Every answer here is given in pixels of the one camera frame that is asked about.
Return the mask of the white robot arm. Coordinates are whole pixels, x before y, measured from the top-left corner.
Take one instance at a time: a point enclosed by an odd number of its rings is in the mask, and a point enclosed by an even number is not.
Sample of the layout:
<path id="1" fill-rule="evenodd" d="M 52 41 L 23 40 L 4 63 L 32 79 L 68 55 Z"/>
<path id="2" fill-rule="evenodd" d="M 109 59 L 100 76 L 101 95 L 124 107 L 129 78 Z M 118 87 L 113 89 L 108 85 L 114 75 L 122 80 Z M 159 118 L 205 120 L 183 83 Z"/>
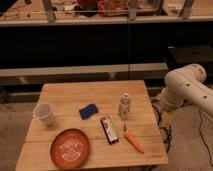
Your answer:
<path id="1" fill-rule="evenodd" d="M 161 105 L 174 109 L 188 100 L 213 118 L 213 89 L 203 84 L 205 79 L 206 71 L 199 64 L 189 64 L 168 72 L 164 78 L 165 88 L 159 95 Z"/>

